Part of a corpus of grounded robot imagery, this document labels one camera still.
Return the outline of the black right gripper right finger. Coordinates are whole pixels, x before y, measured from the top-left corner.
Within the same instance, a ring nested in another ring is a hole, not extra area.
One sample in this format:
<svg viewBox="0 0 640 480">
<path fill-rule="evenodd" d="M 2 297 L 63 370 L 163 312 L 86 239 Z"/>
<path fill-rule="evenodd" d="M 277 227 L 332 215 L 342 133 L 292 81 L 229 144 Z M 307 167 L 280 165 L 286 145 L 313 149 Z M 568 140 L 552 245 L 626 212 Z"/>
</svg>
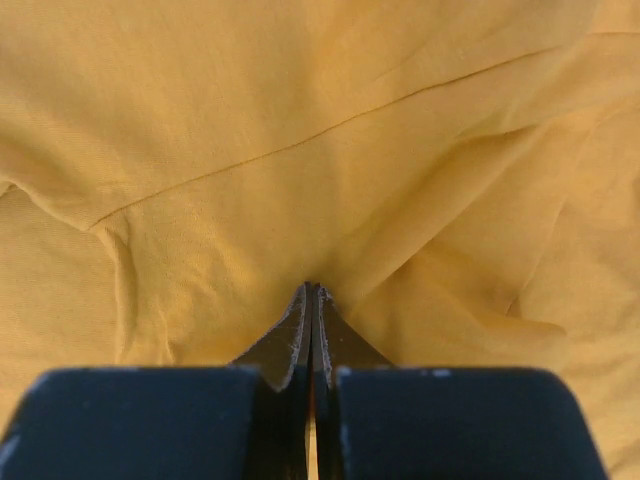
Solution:
<svg viewBox="0 0 640 480">
<path fill-rule="evenodd" d="M 342 318 L 329 290 L 320 284 L 314 285 L 312 385 L 318 474 L 321 479 L 343 477 L 336 380 L 338 369 L 374 369 L 392 365 Z"/>
</svg>

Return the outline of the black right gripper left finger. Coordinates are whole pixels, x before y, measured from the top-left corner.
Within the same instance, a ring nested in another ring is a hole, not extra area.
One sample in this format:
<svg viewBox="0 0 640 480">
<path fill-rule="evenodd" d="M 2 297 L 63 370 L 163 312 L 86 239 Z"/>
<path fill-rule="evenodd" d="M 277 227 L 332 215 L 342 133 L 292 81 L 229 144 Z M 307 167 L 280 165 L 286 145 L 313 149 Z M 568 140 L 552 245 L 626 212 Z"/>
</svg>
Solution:
<svg viewBox="0 0 640 480">
<path fill-rule="evenodd" d="M 299 286 L 281 319 L 234 366 L 259 375 L 245 479 L 308 477 L 313 286 Z"/>
</svg>

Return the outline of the yellow t shirt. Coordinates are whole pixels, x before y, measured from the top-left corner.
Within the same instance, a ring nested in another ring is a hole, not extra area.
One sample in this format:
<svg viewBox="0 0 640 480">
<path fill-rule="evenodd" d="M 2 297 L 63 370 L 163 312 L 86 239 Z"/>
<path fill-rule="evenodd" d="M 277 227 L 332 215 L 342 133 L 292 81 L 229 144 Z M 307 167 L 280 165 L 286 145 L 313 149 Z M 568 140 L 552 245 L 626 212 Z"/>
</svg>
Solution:
<svg viewBox="0 0 640 480">
<path fill-rule="evenodd" d="M 555 372 L 637 478 L 638 3 L 2 3 L 3 420 L 306 281 L 397 364 Z"/>
</svg>

